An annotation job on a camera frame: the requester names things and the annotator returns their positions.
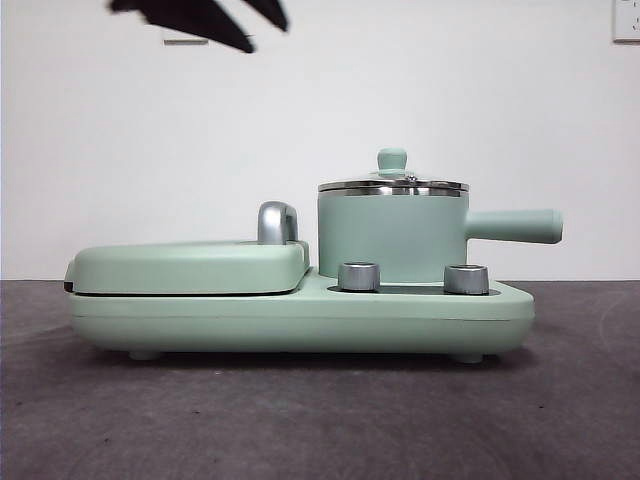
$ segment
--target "cooking pot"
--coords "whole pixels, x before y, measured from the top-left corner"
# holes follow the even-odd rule
[[[321,275],[336,278],[345,262],[373,262],[389,283],[443,279],[445,266],[467,261],[467,240],[557,243],[555,210],[469,212],[469,186],[418,178],[399,148],[378,153],[366,177],[318,187]]]

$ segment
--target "mint green appliance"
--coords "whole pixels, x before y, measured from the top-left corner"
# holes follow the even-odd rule
[[[561,216],[469,213],[468,186],[419,179],[399,149],[378,161],[366,179],[320,186],[319,269],[298,239],[295,209],[267,202],[255,241],[81,251],[65,277],[74,329],[134,359],[406,352],[475,363],[518,348],[534,320],[533,298],[467,265],[466,242],[555,243]]]
[[[444,267],[467,261],[467,240],[557,243],[562,217],[554,210],[469,212],[469,186],[422,179],[406,170],[402,149],[378,154],[366,177],[319,187],[320,274],[340,264],[380,265],[386,282],[438,282]]]

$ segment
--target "silver knob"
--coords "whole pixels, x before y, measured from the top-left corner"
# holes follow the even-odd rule
[[[444,291],[462,295],[486,295],[489,293],[487,267],[482,265],[444,267]]]
[[[338,288],[348,292],[375,292],[380,288],[377,263],[347,262],[338,268]]]

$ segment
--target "gray surface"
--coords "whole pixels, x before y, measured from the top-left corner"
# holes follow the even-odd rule
[[[76,337],[61,283],[3,282],[3,479],[640,478],[640,282],[514,285],[523,349],[173,354]]]

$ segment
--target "white wall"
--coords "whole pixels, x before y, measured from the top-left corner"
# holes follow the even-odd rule
[[[640,46],[610,0],[285,0],[258,52],[164,47],[103,0],[7,0],[2,272],[64,275],[99,244],[255,237],[318,183],[403,146],[475,209],[554,207],[555,246],[471,242],[498,279],[640,278]]]

